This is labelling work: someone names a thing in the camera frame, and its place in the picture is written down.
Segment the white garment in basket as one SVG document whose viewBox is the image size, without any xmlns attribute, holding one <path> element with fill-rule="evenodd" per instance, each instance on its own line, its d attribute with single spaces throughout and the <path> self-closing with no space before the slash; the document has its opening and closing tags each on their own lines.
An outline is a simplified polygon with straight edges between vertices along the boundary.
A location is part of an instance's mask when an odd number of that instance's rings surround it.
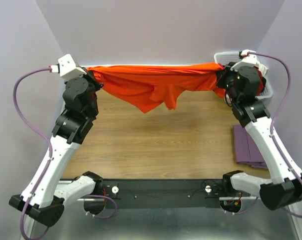
<svg viewBox="0 0 302 240">
<path fill-rule="evenodd" d="M 259 72 L 262 74 L 263 77 L 267 74 L 268 68 L 264 64 L 262 64 L 259 60 L 257 60 L 256 67 L 258 68 Z"/>
</svg>

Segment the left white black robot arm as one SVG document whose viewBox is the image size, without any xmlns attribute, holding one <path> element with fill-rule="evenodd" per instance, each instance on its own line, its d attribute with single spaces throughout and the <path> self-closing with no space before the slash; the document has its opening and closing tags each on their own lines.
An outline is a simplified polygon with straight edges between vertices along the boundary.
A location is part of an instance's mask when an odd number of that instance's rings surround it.
<svg viewBox="0 0 302 240">
<path fill-rule="evenodd" d="M 102 177 L 90 171 L 64 188 L 56 188 L 67 163 L 96 120 L 96 92 L 102 86 L 85 68 L 67 77 L 62 95 L 65 108 L 56 119 L 48 151 L 29 185 L 9 200 L 10 206 L 46 227 L 55 225 L 71 203 L 86 195 L 95 198 L 102 192 Z"/>
</svg>

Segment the folded purple t shirt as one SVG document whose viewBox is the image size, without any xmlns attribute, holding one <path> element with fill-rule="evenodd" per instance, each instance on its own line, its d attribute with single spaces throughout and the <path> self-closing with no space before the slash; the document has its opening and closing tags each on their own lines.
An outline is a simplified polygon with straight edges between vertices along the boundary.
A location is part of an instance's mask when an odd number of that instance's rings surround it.
<svg viewBox="0 0 302 240">
<path fill-rule="evenodd" d="M 257 145 L 240 124 L 233 125 L 235 159 L 237 164 L 267 169 Z"/>
</svg>

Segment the orange t shirt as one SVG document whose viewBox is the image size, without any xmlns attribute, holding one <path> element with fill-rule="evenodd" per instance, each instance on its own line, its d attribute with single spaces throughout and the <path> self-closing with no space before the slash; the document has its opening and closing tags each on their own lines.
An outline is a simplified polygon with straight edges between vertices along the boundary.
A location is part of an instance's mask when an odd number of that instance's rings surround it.
<svg viewBox="0 0 302 240">
<path fill-rule="evenodd" d="M 179 66 L 112 65 L 88 67 L 103 89 L 126 101 L 143 113 L 161 104 L 172 110 L 185 91 L 209 91 L 223 97 L 217 87 L 216 73 L 223 68 L 216 63 Z"/>
</svg>

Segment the white plastic laundry basket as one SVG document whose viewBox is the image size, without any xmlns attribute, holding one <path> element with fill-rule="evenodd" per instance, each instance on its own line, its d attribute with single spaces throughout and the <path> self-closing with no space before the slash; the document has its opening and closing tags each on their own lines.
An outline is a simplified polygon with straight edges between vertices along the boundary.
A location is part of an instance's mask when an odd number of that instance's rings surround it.
<svg viewBox="0 0 302 240">
<path fill-rule="evenodd" d="M 239 67 L 243 67 L 244 64 L 255 67 L 259 71 L 261 77 L 261 85 L 256 98 L 264 100 L 269 99 L 273 95 L 271 85 L 266 80 L 268 68 L 260 63 L 256 55 L 242 56 L 240 51 L 217 52 L 214 54 L 214 62 L 223 66 L 235 65 L 235 67 L 231 67 L 232 70 L 237 70 Z"/>
</svg>

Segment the dark red shirt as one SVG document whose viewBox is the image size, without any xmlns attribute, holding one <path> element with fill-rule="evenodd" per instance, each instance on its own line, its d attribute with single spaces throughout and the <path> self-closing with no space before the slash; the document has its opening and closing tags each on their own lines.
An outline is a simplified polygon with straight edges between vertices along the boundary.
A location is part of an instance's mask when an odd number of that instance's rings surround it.
<svg viewBox="0 0 302 240">
<path fill-rule="evenodd" d="M 259 96 L 264 91 L 265 84 L 266 84 L 266 80 L 262 76 L 262 74 L 259 72 L 259 70 L 258 70 L 258 76 L 259 76 L 259 79 L 260 79 L 260 83 L 259 83 L 259 87 L 258 87 L 258 91 L 257 91 L 256 96 Z"/>
</svg>

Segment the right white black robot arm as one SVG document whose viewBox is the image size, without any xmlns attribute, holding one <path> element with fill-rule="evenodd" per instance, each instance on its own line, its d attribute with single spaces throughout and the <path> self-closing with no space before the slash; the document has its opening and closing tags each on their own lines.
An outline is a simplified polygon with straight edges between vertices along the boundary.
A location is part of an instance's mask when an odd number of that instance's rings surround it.
<svg viewBox="0 0 302 240">
<path fill-rule="evenodd" d="M 302 170 L 283 146 L 269 111 L 256 94 L 262 77 L 254 66 L 225 65 L 217 73 L 217 87 L 225 90 L 228 104 L 240 125 L 257 145 L 270 173 L 270 179 L 237 170 L 223 175 L 221 191 L 232 196 L 237 191 L 259 197 L 270 210 L 302 201 Z"/>
</svg>

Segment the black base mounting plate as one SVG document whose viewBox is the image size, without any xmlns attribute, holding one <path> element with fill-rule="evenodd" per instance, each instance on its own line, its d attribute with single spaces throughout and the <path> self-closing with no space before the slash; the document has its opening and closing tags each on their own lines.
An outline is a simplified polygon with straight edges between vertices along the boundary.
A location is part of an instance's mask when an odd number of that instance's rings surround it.
<svg viewBox="0 0 302 240">
<path fill-rule="evenodd" d="M 107 179 L 106 195 L 119 209 L 219 208 L 220 198 L 233 198 L 221 179 Z"/>
</svg>

